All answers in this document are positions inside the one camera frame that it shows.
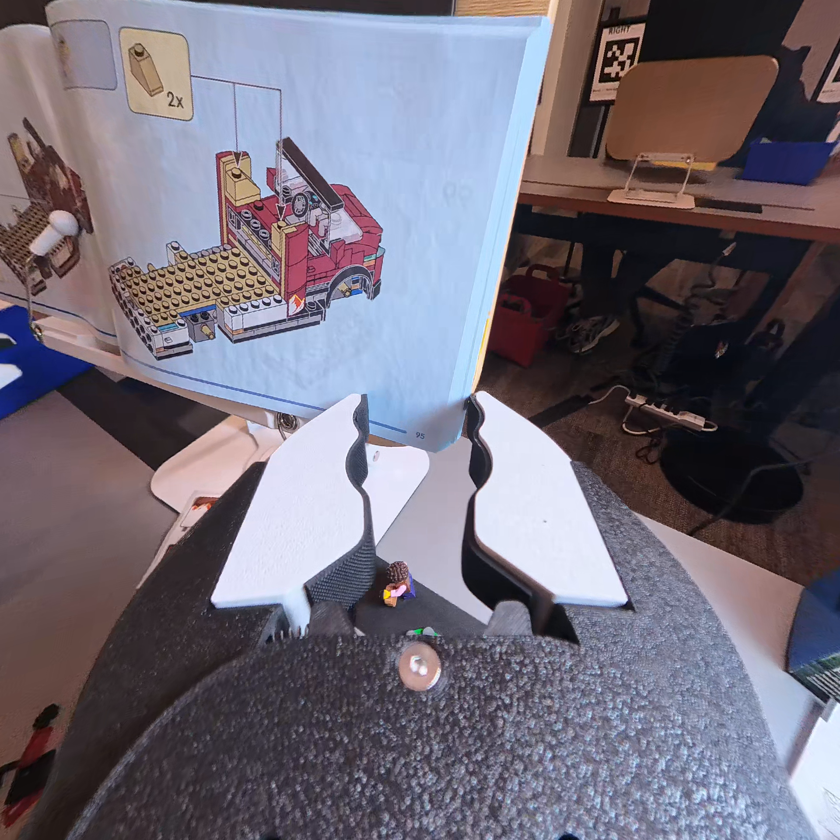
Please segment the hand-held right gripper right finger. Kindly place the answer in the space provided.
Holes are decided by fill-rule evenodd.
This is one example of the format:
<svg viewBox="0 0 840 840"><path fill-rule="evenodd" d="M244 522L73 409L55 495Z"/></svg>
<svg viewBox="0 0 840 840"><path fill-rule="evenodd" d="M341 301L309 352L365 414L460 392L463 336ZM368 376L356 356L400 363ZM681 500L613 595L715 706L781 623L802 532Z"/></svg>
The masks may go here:
<svg viewBox="0 0 840 840"><path fill-rule="evenodd" d="M490 608L524 604L533 624L562 624L566 606L628 608L571 458L486 392L465 408L475 485L461 551L469 591Z"/></svg>

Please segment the instruction booklet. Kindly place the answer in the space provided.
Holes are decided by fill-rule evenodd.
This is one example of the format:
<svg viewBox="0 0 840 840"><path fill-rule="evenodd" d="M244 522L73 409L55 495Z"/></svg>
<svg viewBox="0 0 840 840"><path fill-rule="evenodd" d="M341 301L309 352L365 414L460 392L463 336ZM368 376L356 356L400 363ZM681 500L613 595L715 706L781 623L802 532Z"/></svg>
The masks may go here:
<svg viewBox="0 0 840 840"><path fill-rule="evenodd" d="M54 2L2 29L2 299L154 381L456 441L545 17Z"/></svg>

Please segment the black round base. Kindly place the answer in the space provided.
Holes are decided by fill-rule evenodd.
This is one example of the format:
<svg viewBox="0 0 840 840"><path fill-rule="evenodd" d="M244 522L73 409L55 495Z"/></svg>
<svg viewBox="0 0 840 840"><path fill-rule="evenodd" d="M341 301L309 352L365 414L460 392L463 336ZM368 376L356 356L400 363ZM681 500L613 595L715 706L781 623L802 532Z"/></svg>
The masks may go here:
<svg viewBox="0 0 840 840"><path fill-rule="evenodd" d="M667 482L690 504L741 524L775 522L803 499L799 469L737 429L670 429L658 459Z"/></svg>

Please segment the toy minifigure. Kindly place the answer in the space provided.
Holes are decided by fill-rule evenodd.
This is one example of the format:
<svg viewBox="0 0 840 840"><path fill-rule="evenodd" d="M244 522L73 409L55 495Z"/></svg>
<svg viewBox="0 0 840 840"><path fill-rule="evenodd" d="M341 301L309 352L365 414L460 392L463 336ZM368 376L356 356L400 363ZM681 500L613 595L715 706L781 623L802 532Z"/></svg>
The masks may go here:
<svg viewBox="0 0 840 840"><path fill-rule="evenodd" d="M407 563L403 561L390 563L385 572L383 603L386 606L395 607L400 600L412 600L416 597L413 576Z"/></svg>

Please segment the grey desk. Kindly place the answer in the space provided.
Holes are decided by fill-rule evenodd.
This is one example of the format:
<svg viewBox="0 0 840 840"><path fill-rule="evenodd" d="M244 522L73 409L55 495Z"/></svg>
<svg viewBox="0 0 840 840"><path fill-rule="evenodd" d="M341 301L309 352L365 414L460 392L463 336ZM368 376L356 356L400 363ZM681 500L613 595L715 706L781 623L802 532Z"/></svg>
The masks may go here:
<svg viewBox="0 0 840 840"><path fill-rule="evenodd" d="M44 707L70 711L175 513L154 469L219 424L181 396L97 371L2 420L2 762ZM784 671L802 587L642 517L712 604L747 667L780 757L795 765L821 712Z"/></svg>

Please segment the red basket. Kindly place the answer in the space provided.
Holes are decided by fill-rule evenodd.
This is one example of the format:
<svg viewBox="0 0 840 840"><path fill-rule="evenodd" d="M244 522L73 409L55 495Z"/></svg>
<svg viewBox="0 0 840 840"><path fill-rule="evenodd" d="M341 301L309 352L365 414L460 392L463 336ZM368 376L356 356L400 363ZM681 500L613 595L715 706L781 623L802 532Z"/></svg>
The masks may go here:
<svg viewBox="0 0 840 840"><path fill-rule="evenodd" d="M552 266L537 264L511 275L499 292L488 351L529 368L557 328L570 294Z"/></svg>

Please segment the background table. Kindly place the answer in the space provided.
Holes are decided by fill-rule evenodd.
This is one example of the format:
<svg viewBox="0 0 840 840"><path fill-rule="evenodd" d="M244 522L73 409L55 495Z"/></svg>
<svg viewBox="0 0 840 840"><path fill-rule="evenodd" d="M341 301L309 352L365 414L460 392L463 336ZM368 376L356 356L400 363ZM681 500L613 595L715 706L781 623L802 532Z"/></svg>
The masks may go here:
<svg viewBox="0 0 840 840"><path fill-rule="evenodd" d="M744 181L732 169L692 172L694 208L611 202L625 164L533 156L520 186L514 231L587 248L708 264L735 243L723 266L788 280L813 249L839 244L838 174L811 185Z"/></svg>

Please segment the blue storage bin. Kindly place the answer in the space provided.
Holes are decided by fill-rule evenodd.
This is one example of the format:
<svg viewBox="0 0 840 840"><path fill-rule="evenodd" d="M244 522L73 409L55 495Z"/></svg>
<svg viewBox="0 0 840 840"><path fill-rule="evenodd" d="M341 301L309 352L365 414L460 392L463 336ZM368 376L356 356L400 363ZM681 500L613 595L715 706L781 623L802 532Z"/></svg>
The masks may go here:
<svg viewBox="0 0 840 840"><path fill-rule="evenodd" d="M766 138L751 142L737 164L746 181L808 186L823 173L839 142L780 141Z"/></svg>
<svg viewBox="0 0 840 840"><path fill-rule="evenodd" d="M91 364L50 350L28 326L25 309L1 310L1 418L89 370Z"/></svg>

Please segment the wooden board book stand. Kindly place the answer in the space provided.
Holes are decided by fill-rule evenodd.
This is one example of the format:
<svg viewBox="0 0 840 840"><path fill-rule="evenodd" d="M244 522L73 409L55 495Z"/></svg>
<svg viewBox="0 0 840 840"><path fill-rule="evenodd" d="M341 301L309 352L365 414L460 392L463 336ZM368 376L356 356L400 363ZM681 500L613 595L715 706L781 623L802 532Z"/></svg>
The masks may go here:
<svg viewBox="0 0 840 840"><path fill-rule="evenodd" d="M694 209L686 193L698 164L716 165L741 147L775 83L771 56L641 62L621 79L605 136L605 153L633 164L615 204ZM677 192L632 186L641 164L685 170Z"/></svg>

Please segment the white power strip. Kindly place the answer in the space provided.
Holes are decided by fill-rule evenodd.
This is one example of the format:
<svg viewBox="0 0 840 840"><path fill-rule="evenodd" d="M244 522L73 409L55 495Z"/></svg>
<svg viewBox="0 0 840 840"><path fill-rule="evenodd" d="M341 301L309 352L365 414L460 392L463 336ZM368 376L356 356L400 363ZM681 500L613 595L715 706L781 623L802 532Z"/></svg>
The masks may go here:
<svg viewBox="0 0 840 840"><path fill-rule="evenodd" d="M683 427L701 434L712 434L718 430L718 425L701 415L673 410L665 403L653 402L644 395L628 394L624 402L630 409L649 415L665 425Z"/></svg>

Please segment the red toy brick truck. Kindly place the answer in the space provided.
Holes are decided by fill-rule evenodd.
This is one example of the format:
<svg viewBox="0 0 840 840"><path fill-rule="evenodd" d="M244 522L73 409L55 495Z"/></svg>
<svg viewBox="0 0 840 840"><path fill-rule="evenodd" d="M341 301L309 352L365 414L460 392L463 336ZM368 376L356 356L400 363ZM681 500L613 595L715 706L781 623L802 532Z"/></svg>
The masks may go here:
<svg viewBox="0 0 840 840"><path fill-rule="evenodd" d="M1 784L7 775L12 778L2 808L2 823L10 827L38 801L46 787L56 757L55 749L47 749L54 723L61 706L52 703L34 720L29 741L20 757L1 767Z"/></svg>

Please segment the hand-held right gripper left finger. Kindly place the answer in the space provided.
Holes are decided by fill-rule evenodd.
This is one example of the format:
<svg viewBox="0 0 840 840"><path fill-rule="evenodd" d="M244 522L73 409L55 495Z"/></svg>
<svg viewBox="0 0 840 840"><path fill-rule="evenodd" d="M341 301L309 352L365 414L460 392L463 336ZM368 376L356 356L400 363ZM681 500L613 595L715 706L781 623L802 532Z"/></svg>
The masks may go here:
<svg viewBox="0 0 840 840"><path fill-rule="evenodd" d="M312 607L351 609L375 580L366 395L312 419L266 462L211 596L216 608L283 606L291 631Z"/></svg>

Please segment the grey sneaker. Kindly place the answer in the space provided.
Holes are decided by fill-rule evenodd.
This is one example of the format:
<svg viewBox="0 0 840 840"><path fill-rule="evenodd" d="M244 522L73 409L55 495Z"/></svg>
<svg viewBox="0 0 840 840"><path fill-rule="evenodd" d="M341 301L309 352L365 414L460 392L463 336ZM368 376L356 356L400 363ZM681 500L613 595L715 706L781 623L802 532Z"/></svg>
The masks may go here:
<svg viewBox="0 0 840 840"><path fill-rule="evenodd" d="M562 331L560 341L571 354L587 354L614 333L620 324L619 318L614 316L578 318Z"/></svg>

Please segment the black white marker sign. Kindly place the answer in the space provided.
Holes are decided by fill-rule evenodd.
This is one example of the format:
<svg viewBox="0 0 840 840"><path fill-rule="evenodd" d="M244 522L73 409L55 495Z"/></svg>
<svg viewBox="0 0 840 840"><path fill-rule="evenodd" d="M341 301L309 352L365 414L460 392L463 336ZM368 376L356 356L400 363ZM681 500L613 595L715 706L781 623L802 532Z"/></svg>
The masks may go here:
<svg viewBox="0 0 840 840"><path fill-rule="evenodd" d="M614 102L621 79L638 63L646 19L628 19L601 26L595 39L588 103Z"/></svg>

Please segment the white book stand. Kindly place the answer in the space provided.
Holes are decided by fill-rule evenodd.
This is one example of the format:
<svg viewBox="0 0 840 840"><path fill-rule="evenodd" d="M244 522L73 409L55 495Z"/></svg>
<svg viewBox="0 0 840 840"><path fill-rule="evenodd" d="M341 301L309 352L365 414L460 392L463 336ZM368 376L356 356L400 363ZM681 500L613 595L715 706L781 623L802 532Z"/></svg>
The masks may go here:
<svg viewBox="0 0 840 840"><path fill-rule="evenodd" d="M2 418L2 537L116 518L118 499L139 494L139 464L153 471L150 493L179 511L200 491L222 495L289 435L92 365Z"/></svg>

